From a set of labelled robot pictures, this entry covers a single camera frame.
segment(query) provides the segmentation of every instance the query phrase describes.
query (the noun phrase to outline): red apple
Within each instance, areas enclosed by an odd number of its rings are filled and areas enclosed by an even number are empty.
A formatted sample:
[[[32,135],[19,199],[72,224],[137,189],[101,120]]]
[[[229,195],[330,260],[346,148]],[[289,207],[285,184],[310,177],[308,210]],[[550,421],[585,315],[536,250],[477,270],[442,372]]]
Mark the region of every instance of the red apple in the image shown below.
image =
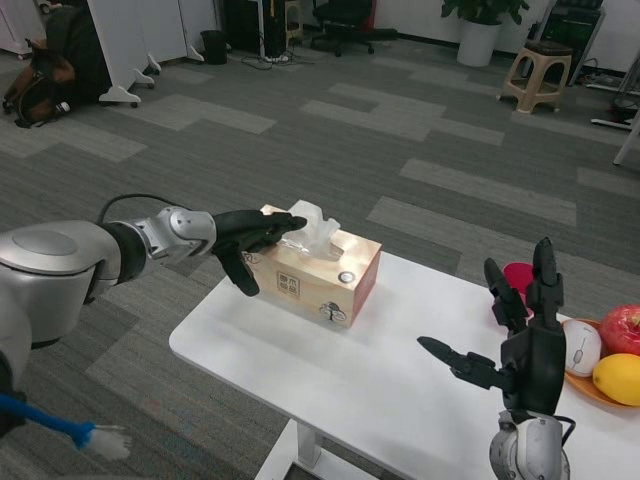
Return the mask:
[[[603,320],[600,336],[611,353],[640,355],[640,305],[614,308]]]

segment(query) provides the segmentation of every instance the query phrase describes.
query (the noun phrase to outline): wooden tissue box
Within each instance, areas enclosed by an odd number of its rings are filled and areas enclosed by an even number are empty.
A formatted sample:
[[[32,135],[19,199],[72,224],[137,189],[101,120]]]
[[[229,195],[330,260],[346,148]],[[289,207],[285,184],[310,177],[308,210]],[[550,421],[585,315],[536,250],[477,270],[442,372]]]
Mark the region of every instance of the wooden tissue box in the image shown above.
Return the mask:
[[[281,211],[269,205],[262,208],[266,215]],[[333,252],[342,252],[337,261],[275,245],[246,254],[247,265],[261,290],[349,327],[376,283],[382,245],[342,230],[331,237],[331,243]]]

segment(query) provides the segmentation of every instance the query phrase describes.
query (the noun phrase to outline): white tissue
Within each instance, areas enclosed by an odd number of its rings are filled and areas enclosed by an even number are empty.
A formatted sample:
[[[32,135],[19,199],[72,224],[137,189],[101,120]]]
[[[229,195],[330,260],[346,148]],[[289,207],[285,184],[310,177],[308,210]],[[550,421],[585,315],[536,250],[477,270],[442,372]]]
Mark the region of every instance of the white tissue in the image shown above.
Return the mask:
[[[294,216],[307,219],[307,225],[282,237],[282,244],[295,248],[299,252],[321,260],[338,260],[339,256],[331,252],[331,236],[340,228],[333,218],[325,221],[322,209],[313,203],[298,200],[289,209]]]

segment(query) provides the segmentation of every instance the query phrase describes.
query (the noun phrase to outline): yellow lemon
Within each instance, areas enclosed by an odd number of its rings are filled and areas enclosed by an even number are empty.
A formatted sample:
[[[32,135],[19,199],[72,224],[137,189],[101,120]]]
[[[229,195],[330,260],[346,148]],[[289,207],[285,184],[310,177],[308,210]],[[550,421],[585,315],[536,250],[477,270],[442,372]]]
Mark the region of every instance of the yellow lemon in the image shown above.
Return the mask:
[[[616,402],[640,407],[640,356],[618,353],[604,357],[593,370],[593,383]]]

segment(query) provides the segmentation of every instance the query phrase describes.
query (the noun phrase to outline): green leaves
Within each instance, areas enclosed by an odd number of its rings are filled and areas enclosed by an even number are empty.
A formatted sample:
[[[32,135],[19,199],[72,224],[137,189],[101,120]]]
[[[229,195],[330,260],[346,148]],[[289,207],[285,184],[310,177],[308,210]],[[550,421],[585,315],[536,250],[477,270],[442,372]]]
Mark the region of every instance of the green leaves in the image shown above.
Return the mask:
[[[500,15],[508,14],[517,24],[522,24],[520,10],[529,10],[529,4],[524,0],[443,0],[443,18],[448,17],[454,10],[458,18],[484,25],[500,24]]]

